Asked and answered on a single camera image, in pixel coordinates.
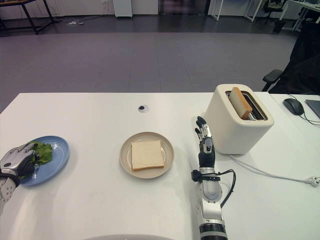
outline metal robot arm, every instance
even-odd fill
[[[201,240],[227,240],[225,221],[222,215],[222,206],[229,198],[236,175],[232,169],[223,172],[215,172],[215,148],[211,132],[206,121],[198,116],[195,132],[199,137],[199,171],[193,170],[191,178],[196,183],[197,203],[196,215],[199,224]],[[221,203],[222,188],[219,184],[220,175],[233,172],[233,183],[230,192]]]
[[[30,163],[39,154],[33,150],[36,143],[27,143],[9,150],[0,160],[0,216],[5,203],[20,184],[20,176],[31,174],[35,167]]]

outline beige plate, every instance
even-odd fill
[[[145,141],[161,141],[161,152],[164,161],[164,167],[162,168],[148,168],[138,171],[132,171],[132,159],[131,159],[131,143],[133,142],[145,142]],[[175,153],[171,143],[164,136],[155,132],[140,132],[131,136],[121,147],[120,162],[122,167],[131,175],[141,179],[152,179],[164,174],[174,162]]]

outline computer mouse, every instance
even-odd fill
[[[283,100],[283,105],[294,115],[301,115],[304,114],[305,110],[302,104],[293,98],[287,98]]]

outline blue plate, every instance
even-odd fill
[[[23,186],[40,184],[52,178],[63,168],[69,158],[69,145],[67,141],[61,137],[42,136],[32,141],[50,144],[52,146],[52,160],[39,166],[36,173],[36,179],[33,179],[32,176],[21,179],[20,184]]]

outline bread slice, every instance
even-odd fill
[[[239,117],[243,120],[247,119],[249,114],[252,112],[252,107],[249,105],[238,87],[232,88],[229,100]]]
[[[131,143],[131,158],[133,171],[165,166],[160,140]]]

